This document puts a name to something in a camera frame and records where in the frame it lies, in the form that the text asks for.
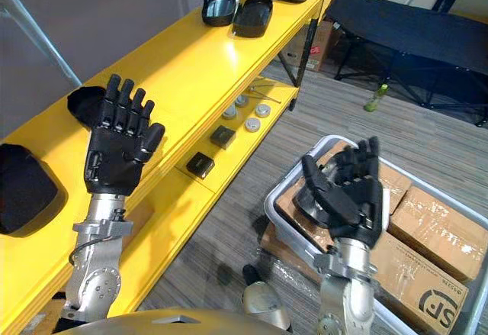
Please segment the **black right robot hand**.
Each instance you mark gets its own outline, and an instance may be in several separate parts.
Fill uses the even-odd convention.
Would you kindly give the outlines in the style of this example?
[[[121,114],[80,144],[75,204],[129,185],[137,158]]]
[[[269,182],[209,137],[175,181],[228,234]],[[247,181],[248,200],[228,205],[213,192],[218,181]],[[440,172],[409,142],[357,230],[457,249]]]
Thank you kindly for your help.
[[[360,140],[318,166],[302,156],[303,188],[294,197],[298,209],[332,239],[353,239],[373,249],[382,232],[383,186],[377,137]]]

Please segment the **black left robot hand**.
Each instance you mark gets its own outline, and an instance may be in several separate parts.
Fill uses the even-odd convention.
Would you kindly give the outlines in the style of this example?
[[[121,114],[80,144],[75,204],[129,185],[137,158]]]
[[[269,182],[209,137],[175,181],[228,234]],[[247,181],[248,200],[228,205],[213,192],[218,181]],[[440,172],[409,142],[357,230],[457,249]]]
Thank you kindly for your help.
[[[91,126],[84,167],[90,194],[130,196],[139,185],[143,167],[162,142],[165,126],[151,122],[155,103],[145,90],[113,74]]]

